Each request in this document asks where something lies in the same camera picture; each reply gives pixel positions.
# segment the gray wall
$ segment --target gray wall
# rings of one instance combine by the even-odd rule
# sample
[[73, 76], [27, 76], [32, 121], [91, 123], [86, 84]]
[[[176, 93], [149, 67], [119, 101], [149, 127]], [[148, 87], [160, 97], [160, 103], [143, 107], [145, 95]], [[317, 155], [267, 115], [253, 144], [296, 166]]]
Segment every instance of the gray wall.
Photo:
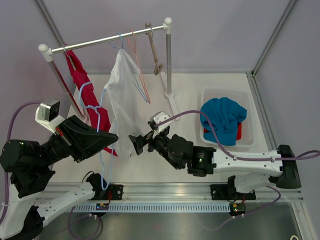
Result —
[[[175, 72], [251, 70], [289, 0], [45, 0], [67, 44], [154, 26], [173, 20]], [[164, 32], [154, 33], [160, 63], [166, 61]], [[148, 38], [137, 37], [143, 70], [154, 69]], [[108, 43], [77, 49], [90, 72], [108, 72], [117, 51]]]
[[[257, 75], [282, 144], [320, 150], [320, 2], [298, 1]], [[298, 163], [303, 197], [320, 239], [320, 158]]]
[[[67, 111], [66, 95], [54, 78], [38, 45], [56, 43], [32, 0], [0, 1], [0, 148], [6, 142], [12, 114], [21, 104], [56, 98], [61, 100], [60, 113]], [[57, 64], [68, 77], [66, 61]], [[49, 131], [35, 122], [36, 106], [21, 111], [13, 126], [12, 138], [44, 142]], [[4, 200], [4, 172], [0, 167], [0, 202]]]

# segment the plastic bin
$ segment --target plastic bin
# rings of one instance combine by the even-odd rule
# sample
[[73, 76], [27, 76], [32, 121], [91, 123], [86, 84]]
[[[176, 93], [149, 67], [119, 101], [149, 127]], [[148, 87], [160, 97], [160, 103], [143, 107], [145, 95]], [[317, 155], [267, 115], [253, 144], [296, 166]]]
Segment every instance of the plastic bin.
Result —
[[[235, 102], [237, 102], [240, 106], [246, 109], [247, 116], [246, 119], [242, 122], [242, 134], [241, 139], [235, 142], [236, 147], [240, 148], [248, 148], [252, 144], [254, 144], [254, 136], [253, 136], [253, 105], [249, 99], [249, 94], [244, 90], [237, 90], [232, 88], [219, 88], [219, 87], [205, 87], [202, 90], [201, 94], [201, 102], [205, 104], [210, 99], [220, 99], [223, 97], [227, 97]], [[200, 138], [203, 142], [207, 144], [218, 145], [216, 142], [208, 141], [204, 137], [204, 127], [200, 124]]]

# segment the red cloth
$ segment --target red cloth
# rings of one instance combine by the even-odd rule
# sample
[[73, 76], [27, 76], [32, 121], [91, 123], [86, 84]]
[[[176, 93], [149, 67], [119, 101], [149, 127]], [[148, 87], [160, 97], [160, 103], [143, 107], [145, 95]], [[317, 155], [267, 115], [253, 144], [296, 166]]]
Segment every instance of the red cloth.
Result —
[[[73, 82], [76, 84], [77, 88], [80, 89], [83, 84], [90, 82], [87, 72], [84, 70], [80, 60], [76, 57], [73, 51], [69, 50], [66, 52], [66, 54], [68, 54], [71, 57], [73, 65], [75, 67], [75, 70], [74, 70], [70, 59], [68, 58], [68, 56], [65, 56], [70, 74], [73, 78]], [[89, 84], [83, 88], [81, 97], [85, 106], [88, 106], [88, 105], [91, 105], [94, 107], [99, 106], [99, 103], [94, 94], [94, 86], [92, 84]], [[98, 115], [96, 114], [95, 110], [91, 108], [87, 108], [86, 110], [88, 111], [88, 114], [90, 117], [91, 126], [93, 128], [97, 128]], [[103, 107], [99, 107], [97, 111], [100, 113], [99, 131], [109, 132], [111, 124], [108, 117], [108, 111]], [[106, 150], [108, 153], [111, 154], [111, 151], [112, 151], [111, 149], [105, 147], [104, 150]]]
[[[203, 132], [204, 133], [208, 133], [208, 132], [210, 132], [210, 131], [208, 131], [207, 129], [203, 129]], [[241, 136], [242, 136], [242, 123], [239, 123], [238, 124], [238, 132], [237, 132], [237, 134], [236, 134], [236, 139], [237, 140], [239, 140], [239, 139], [241, 139]]]

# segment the teal cloth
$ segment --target teal cloth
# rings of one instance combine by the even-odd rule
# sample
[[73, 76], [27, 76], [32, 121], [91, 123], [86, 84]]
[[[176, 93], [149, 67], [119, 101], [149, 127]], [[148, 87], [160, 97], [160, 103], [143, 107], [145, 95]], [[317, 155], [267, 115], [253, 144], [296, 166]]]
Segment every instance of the teal cloth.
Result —
[[[200, 110], [208, 116], [213, 125], [215, 134], [220, 143], [225, 146], [236, 145], [238, 124], [247, 117], [247, 110], [237, 102], [222, 97], [213, 98], [207, 101]], [[204, 133], [204, 139], [216, 143], [217, 140], [211, 131], [208, 121], [200, 116], [202, 126], [209, 132]]]

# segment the garment rack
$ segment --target garment rack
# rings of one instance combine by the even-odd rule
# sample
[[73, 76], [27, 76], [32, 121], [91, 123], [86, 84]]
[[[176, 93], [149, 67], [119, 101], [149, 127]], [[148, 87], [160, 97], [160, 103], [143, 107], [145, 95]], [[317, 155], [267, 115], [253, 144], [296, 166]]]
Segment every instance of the garment rack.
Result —
[[74, 49], [80, 49], [92, 45], [97, 45], [97, 44], [102, 44], [102, 43], [107, 43], [111, 42], [114, 40], [119, 40], [123, 38], [128, 38], [134, 35], [141, 35], [141, 34], [146, 34], [149, 32], [156, 32], [159, 30], [165, 30], [165, 43], [166, 43], [166, 74], [164, 72], [161, 72], [161, 78], [164, 84], [165, 88], [165, 97], [168, 99], [169, 104], [172, 109], [173, 115], [177, 115], [178, 109], [174, 100], [174, 92], [172, 91], [172, 69], [171, 69], [171, 34], [172, 34], [172, 19], [170, 17], [167, 17], [164, 20], [164, 23], [160, 26], [155, 26], [155, 27], [149, 27], [145, 28], [142, 30], [137, 30], [137, 31], [131, 31], [128, 33], [123, 33], [120, 35], [115, 35], [115, 36], [110, 36], [106, 38], [101, 38], [98, 40], [92, 40], [92, 41], [87, 41], [87, 42], [82, 42], [78, 44], [73, 44], [73, 45], [66, 45], [66, 46], [60, 46], [58, 48], [48, 48], [47, 45], [45, 44], [40, 44], [38, 47], [38, 50], [42, 53], [44, 59], [48, 62], [50, 68], [52, 69], [56, 79], [58, 80], [59, 84], [61, 85], [62, 89], [65, 91], [65, 93], [68, 95], [68, 98], [70, 100], [70, 103], [72, 107], [74, 108], [74, 111], [76, 112], [77, 116], [81, 118], [82, 120], [85, 118], [85, 116], [82, 114], [80, 111], [79, 106], [77, 105], [73, 95], [71, 94], [63, 76], [60, 73], [60, 70], [58, 69], [53, 55], [58, 54], [58, 53], [65, 53], [66, 51], [69, 50], [74, 50]]

